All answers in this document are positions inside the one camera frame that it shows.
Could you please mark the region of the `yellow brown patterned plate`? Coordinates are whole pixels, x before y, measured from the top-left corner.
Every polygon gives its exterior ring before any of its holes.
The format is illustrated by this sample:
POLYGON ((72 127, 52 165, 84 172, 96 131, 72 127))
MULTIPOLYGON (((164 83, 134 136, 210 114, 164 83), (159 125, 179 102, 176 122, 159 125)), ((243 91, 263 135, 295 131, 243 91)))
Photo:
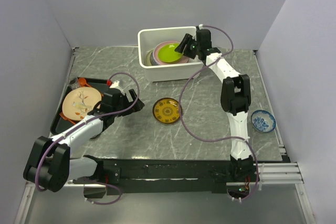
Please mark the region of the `yellow brown patterned plate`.
POLYGON ((152 108, 154 118, 163 124, 174 124, 180 119, 179 103, 173 98, 161 98, 152 108))

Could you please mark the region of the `pink plate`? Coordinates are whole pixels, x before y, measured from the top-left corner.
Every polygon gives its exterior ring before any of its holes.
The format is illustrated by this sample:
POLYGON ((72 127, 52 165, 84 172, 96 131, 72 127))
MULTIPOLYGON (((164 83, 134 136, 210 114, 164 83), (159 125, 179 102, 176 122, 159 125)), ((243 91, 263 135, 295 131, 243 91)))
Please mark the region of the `pink plate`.
POLYGON ((159 65, 188 63, 188 57, 175 51, 178 45, 179 43, 177 41, 166 41, 158 44, 153 50, 154 60, 159 65))

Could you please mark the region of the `green plate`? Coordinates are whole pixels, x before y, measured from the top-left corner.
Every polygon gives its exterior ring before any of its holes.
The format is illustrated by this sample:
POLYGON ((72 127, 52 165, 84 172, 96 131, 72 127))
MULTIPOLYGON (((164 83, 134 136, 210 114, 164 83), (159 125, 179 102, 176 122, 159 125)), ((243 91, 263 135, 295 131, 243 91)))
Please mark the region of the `green plate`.
POLYGON ((182 58, 182 54, 174 51, 178 45, 178 43, 170 43, 163 46, 157 53, 158 59, 164 63, 173 63, 179 61, 182 58))

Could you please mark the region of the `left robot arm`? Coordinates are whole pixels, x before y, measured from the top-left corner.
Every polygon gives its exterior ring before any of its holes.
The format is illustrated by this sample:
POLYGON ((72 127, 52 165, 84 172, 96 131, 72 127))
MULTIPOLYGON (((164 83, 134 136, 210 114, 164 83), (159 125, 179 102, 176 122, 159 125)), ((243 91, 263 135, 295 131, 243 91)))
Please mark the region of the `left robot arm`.
POLYGON ((40 191, 59 191, 73 179, 88 178, 93 183, 106 182, 103 160, 85 155, 71 159, 71 152, 100 135, 119 116, 141 111, 144 103, 139 91, 129 91, 132 100, 118 88, 108 88, 101 101, 80 122, 54 137, 39 137, 33 144, 23 171, 23 178, 40 191))

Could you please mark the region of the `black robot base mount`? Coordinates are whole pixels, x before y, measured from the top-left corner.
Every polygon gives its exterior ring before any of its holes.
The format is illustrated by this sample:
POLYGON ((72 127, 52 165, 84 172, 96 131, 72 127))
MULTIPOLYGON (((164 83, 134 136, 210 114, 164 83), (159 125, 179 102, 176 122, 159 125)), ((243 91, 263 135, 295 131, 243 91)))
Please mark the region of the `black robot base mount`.
POLYGON ((225 194, 228 183, 259 181, 252 157, 246 161, 97 159, 88 179, 117 186, 123 193, 210 191, 225 194))

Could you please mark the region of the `dark plate with deer motif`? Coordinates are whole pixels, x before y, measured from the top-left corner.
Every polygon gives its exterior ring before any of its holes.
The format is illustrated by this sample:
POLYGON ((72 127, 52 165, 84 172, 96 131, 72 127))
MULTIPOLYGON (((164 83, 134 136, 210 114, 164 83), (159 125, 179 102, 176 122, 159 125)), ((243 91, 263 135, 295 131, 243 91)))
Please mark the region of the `dark plate with deer motif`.
POLYGON ((150 63, 151 63, 152 66, 156 65, 156 62, 155 62, 155 60, 153 58, 153 51, 150 52, 149 60, 150 60, 150 63))

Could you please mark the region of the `cream plate with branch motif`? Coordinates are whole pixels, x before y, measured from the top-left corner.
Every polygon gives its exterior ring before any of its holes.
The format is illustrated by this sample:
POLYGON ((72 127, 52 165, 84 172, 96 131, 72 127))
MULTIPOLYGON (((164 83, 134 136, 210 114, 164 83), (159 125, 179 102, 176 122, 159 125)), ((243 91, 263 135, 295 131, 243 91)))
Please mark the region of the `cream plate with branch motif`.
POLYGON ((145 63, 147 66, 152 66, 152 63, 151 63, 152 52, 153 51, 151 50, 146 55, 145 63))

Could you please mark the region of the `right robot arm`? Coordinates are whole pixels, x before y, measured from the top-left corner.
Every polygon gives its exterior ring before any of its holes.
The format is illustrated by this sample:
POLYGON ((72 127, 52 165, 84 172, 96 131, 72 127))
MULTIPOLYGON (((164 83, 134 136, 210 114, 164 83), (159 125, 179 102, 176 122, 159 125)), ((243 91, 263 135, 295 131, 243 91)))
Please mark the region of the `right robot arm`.
POLYGON ((203 62, 203 69, 210 69, 222 83, 220 104, 229 120, 231 136, 212 140, 231 140, 230 175, 235 181, 242 181, 253 167, 253 154, 248 146, 247 117, 251 105, 250 78, 235 70, 225 59, 226 53, 213 47, 210 26, 196 28, 195 36, 185 34, 175 52, 203 62))

